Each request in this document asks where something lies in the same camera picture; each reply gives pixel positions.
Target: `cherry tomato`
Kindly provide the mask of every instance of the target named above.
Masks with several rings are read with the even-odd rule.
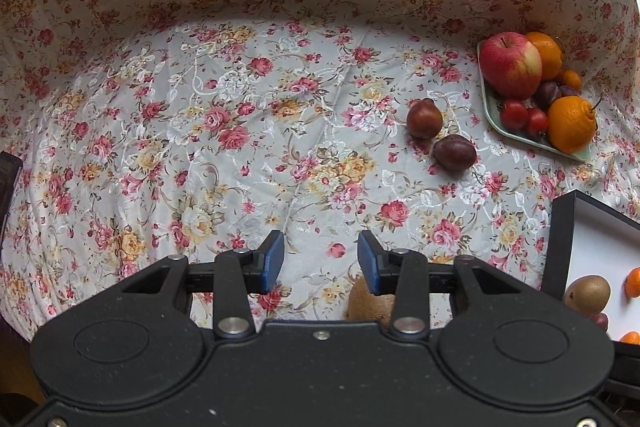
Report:
[[[537,140],[542,134],[546,133],[546,114],[537,107],[531,107],[527,112],[529,115],[526,128],[527,135]]]
[[[508,131],[518,131],[527,124],[527,108],[520,100],[505,100],[500,109],[500,123]]]

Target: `red apple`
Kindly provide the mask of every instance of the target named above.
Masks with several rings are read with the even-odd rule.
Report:
[[[505,98],[527,100],[542,80],[540,53],[520,33],[504,32],[488,38],[478,60],[484,79]]]

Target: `pink rose print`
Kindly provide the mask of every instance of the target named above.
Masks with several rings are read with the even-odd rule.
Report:
[[[498,270],[504,271],[504,267],[507,265],[507,261],[509,260],[509,256],[505,255],[504,257],[498,257],[497,255],[492,255],[489,258],[489,263],[491,266],[495,266]]]
[[[312,156],[303,156],[300,158],[296,166],[291,169],[291,175],[297,182],[306,181],[311,175],[311,169],[317,167],[318,164],[318,159],[313,158]]]
[[[553,200],[556,197],[556,181],[549,176],[540,176],[540,192],[545,198]]]
[[[204,127],[216,132],[231,120],[231,113],[220,105],[214,105],[204,114]]]
[[[53,31],[49,29],[42,30],[38,35],[38,40],[42,42],[43,45],[49,46],[53,42]]]
[[[94,140],[91,146],[91,153],[98,158],[106,159],[111,154],[113,143],[102,134],[98,139]]]
[[[289,90],[300,94],[314,93],[318,90],[319,84],[306,76],[302,76],[291,84]]]
[[[575,57],[575,60],[589,60],[589,58],[591,57],[591,50],[590,49],[578,50],[575,52],[574,57]]]
[[[423,53],[420,57],[420,61],[423,66],[431,68],[433,71],[439,71],[444,64],[444,60],[433,53]]]
[[[449,219],[441,220],[431,233],[431,238],[436,245],[445,247],[447,251],[453,252],[458,249],[458,241],[462,237],[460,227]]]
[[[111,230],[111,227],[108,225],[104,225],[102,223],[94,225],[92,228],[95,232],[95,244],[100,250],[104,250],[109,246],[109,240],[113,236],[113,230]]]
[[[240,237],[232,237],[231,238],[231,248],[244,248],[244,239]]]
[[[246,116],[255,111],[255,105],[251,102],[241,102],[238,104],[238,114],[240,116]]]
[[[462,19],[449,19],[445,26],[451,33],[460,33],[465,29],[465,22]]]
[[[140,87],[140,89],[138,89],[133,96],[135,96],[137,99],[142,99],[143,97],[145,97],[146,95],[149,94],[149,86],[143,86]]]
[[[545,238],[544,237],[539,237],[536,240],[536,245],[535,246],[536,246],[536,250],[539,253],[543,253],[543,251],[545,250]]]
[[[242,204],[242,211],[245,214],[253,214],[255,212],[255,204],[253,204],[251,201],[245,201]]]
[[[458,68],[442,68],[440,70],[440,78],[445,82],[457,82],[462,78],[462,73]]]
[[[353,107],[343,111],[340,116],[344,118],[344,124],[347,127],[355,127],[360,129],[364,125],[364,120],[369,115],[368,111],[356,110]]]
[[[56,198],[62,189],[63,181],[57,174],[52,174],[49,178],[49,197]]]
[[[340,257],[342,257],[345,254],[345,252],[346,250],[342,243],[334,243],[329,246],[329,248],[326,251],[326,254],[329,257],[335,257],[337,259],[340,259]]]
[[[174,243],[176,247],[187,248],[189,246],[189,237],[182,233],[182,222],[180,219],[176,219],[171,222],[171,233],[174,236]]]
[[[249,131],[246,127],[237,125],[233,129],[225,129],[221,132],[218,141],[224,149],[240,150],[249,141]]]
[[[178,185],[178,187],[182,187],[187,181],[188,174],[189,174],[189,171],[178,172],[178,174],[175,175],[175,184]]]
[[[149,102],[142,110],[142,118],[144,120],[153,120],[160,114],[161,111],[166,109],[164,102]]]
[[[69,211],[71,210],[72,204],[73,204],[73,201],[71,200],[71,196],[69,196],[68,192],[65,192],[64,194],[60,194],[56,198],[56,210],[58,211],[59,214],[68,214]]]
[[[345,185],[344,190],[336,192],[333,196],[329,197],[329,204],[331,208],[342,208],[345,214],[348,214],[353,210],[351,203],[364,192],[362,185],[359,183],[349,182]]]
[[[45,296],[49,292],[49,285],[47,285],[46,280],[42,276],[42,272],[38,271],[36,274],[36,284],[38,285],[38,290],[40,293]]]
[[[382,204],[378,215],[393,227],[402,227],[409,217],[409,207],[400,200],[390,201]]]
[[[600,11],[602,12],[602,16],[605,19],[608,19],[611,16],[611,4],[609,4],[608,2],[604,3],[601,7],[600,7]]]
[[[86,136],[87,131],[89,131],[89,124],[86,122],[76,123],[74,127],[74,135],[76,140],[81,140]]]
[[[484,178],[484,186],[492,194],[497,194],[502,189],[504,184],[504,178],[502,177],[502,171],[489,172]]]
[[[273,312],[280,304],[280,301],[282,301],[282,285],[280,284],[276,284],[267,295],[258,297],[258,304],[267,312]]]
[[[363,48],[359,46],[353,51],[353,58],[356,59],[358,64],[364,64],[376,55],[377,53],[373,48]]]
[[[142,180],[127,174],[120,180],[120,185],[122,185],[122,195],[131,196],[137,193],[140,185],[142,185]]]
[[[300,26],[300,24],[298,24],[297,22],[288,22],[287,28],[293,34],[299,34],[299,33],[305,32],[305,29],[302,26]]]
[[[134,273],[138,273],[138,265],[132,262],[122,263],[118,270],[118,275],[120,276],[121,279],[126,279],[127,277],[129,277],[130,275],[133,275]]]
[[[264,57],[254,58],[249,62],[249,66],[258,76],[266,76],[273,70],[273,63],[268,58]]]

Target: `plum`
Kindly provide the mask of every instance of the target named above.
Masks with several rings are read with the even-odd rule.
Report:
[[[598,313],[597,315],[593,315],[593,317],[589,317],[593,322],[599,325],[604,331],[609,329],[609,317],[605,313]]]
[[[533,95],[536,105],[543,111],[547,111],[551,104],[562,97],[562,92],[555,82],[542,82]]]
[[[478,153],[464,136],[450,134],[433,145],[433,156],[448,171],[464,171],[476,163]]]

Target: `metal screw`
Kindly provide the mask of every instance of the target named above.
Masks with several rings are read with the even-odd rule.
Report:
[[[420,333],[426,327],[424,321],[418,317],[400,317],[394,320],[394,328],[400,333]]]
[[[324,331],[324,330],[314,331],[314,338],[318,339],[319,341],[325,341],[330,336],[331,336],[331,333],[329,333],[329,331]]]
[[[242,317],[225,317],[218,323],[218,329],[228,335],[238,335],[249,329],[249,323]]]

